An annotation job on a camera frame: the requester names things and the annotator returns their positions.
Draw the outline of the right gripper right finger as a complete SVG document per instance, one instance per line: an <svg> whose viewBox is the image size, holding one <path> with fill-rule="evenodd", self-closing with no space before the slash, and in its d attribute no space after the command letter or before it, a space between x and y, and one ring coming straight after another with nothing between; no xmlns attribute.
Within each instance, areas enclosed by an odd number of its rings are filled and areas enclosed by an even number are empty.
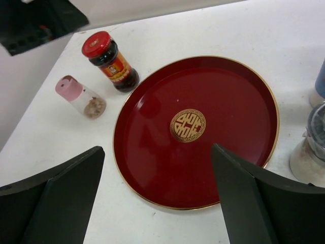
<svg viewBox="0 0 325 244"><path fill-rule="evenodd" d="M275 174L218 144L211 162L230 243L324 243L324 188Z"/></svg>

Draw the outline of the red lid chili sauce jar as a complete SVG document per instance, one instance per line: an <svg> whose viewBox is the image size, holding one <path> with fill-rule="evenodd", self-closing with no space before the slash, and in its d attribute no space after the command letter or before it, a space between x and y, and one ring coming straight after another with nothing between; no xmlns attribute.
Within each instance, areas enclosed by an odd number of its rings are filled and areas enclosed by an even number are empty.
<svg viewBox="0 0 325 244"><path fill-rule="evenodd" d="M139 84L138 72L124 58L107 31L96 32L88 37L81 52L109 78L118 91L128 93Z"/></svg>

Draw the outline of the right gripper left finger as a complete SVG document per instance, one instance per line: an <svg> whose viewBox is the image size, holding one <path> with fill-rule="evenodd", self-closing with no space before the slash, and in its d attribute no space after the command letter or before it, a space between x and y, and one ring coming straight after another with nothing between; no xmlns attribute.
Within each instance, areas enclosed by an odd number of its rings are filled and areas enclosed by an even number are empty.
<svg viewBox="0 0 325 244"><path fill-rule="evenodd" d="M1 187L1 243L83 243L105 152L95 146Z"/></svg>

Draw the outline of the pink lid spice shaker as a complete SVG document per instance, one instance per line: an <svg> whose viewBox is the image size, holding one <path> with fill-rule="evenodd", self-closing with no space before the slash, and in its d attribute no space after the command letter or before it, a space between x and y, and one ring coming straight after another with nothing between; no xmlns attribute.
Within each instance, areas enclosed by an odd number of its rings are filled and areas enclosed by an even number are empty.
<svg viewBox="0 0 325 244"><path fill-rule="evenodd" d="M62 77L55 91L88 119L100 117L106 109L106 101L101 96L71 75Z"/></svg>

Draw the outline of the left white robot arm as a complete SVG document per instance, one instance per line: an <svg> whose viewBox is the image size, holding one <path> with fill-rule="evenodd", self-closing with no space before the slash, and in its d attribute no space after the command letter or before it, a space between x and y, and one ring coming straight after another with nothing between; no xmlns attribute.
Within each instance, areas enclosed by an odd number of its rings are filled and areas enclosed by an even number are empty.
<svg viewBox="0 0 325 244"><path fill-rule="evenodd" d="M25 53L89 24L70 1L1 1L1 45Z"/></svg>

